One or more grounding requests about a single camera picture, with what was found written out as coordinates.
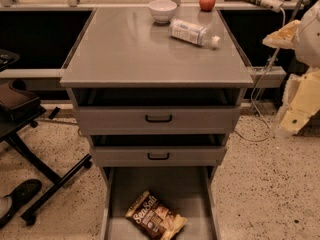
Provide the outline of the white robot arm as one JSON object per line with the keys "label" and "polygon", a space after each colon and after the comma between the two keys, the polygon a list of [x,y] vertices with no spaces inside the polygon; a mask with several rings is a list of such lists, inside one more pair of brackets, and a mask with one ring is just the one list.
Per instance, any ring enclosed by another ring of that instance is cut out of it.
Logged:
{"label": "white robot arm", "polygon": [[271,48],[291,49],[308,66],[302,75],[291,74],[273,131],[276,136],[296,135],[320,111],[320,1],[300,20],[267,35],[262,43]]}

